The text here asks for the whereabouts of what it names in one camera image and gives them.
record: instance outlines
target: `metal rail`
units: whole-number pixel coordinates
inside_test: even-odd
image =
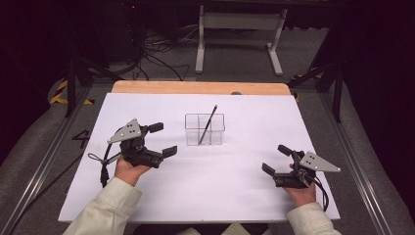
[[[372,218],[373,224],[378,231],[378,234],[382,235],[390,235],[392,234],[391,229],[386,222],[384,214],[379,206],[378,199],[376,197],[375,191],[372,188],[372,185],[367,178],[366,174],[364,173],[363,169],[361,168],[356,154],[353,152],[351,148],[351,144],[348,141],[348,137],[346,135],[345,130],[341,123],[336,122],[333,114],[332,114],[332,103],[330,101],[329,95],[327,93],[320,93],[320,99],[323,103],[325,108],[325,112],[330,117],[330,121],[333,124],[333,127],[342,142],[343,147],[346,151],[346,161],[348,167],[350,168],[351,174],[354,178],[354,181],[357,184],[357,188],[359,189],[360,195],[362,196],[363,202],[366,205],[367,210]]]
[[[31,177],[26,189],[24,190],[24,193],[21,196],[21,199],[19,200],[14,211],[9,217],[9,220],[4,226],[1,232],[1,235],[9,235],[13,232],[12,231],[13,227],[18,222],[19,217],[23,214],[24,209],[36,197],[43,182],[46,179],[46,176],[49,173],[49,170],[51,169],[53,165],[53,162],[55,161],[57,157],[57,153],[61,147],[62,142],[64,141],[64,138],[70,128],[70,125],[72,124],[74,118],[76,117],[80,108],[82,107],[79,104],[82,104],[82,102],[87,98],[87,95],[89,94],[90,90],[91,90],[90,87],[81,87],[79,89],[79,94],[76,99],[77,105],[75,106],[71,115],[67,118],[64,118],[64,121],[62,122],[54,140],[49,146],[49,149],[46,152],[45,156],[43,157],[43,160],[40,163],[39,167],[37,168],[36,172]]]

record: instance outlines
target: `sleeve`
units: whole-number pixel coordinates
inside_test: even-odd
[[[64,234],[123,234],[140,197],[140,191],[114,177]]]
[[[318,203],[311,203],[296,208],[287,214],[296,235],[339,235],[332,221],[323,212]]]

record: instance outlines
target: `transparent container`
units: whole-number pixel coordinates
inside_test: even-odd
[[[186,144],[195,145],[221,145],[223,143],[223,132],[225,131],[224,114],[214,114],[208,124],[210,114],[188,114],[185,117]]]

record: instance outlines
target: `yellow tape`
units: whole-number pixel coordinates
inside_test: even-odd
[[[65,90],[65,87],[67,87],[68,85],[68,81],[66,79],[64,79],[61,84],[59,85],[58,89],[55,92],[54,97],[51,99],[51,101],[49,102],[50,104],[63,104],[63,105],[67,105],[68,104],[68,99],[61,99],[61,94],[62,92]],[[95,100],[85,100],[83,102],[84,105],[93,105],[95,104]]]

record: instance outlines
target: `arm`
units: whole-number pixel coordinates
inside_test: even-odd
[[[134,188],[139,177],[150,168],[132,166],[118,158],[115,177],[70,224],[64,234],[123,234],[125,224],[140,200]]]
[[[339,235],[334,229],[332,221],[316,203],[315,184],[309,188],[284,188],[293,198],[296,208],[287,214],[295,234],[301,235]]]

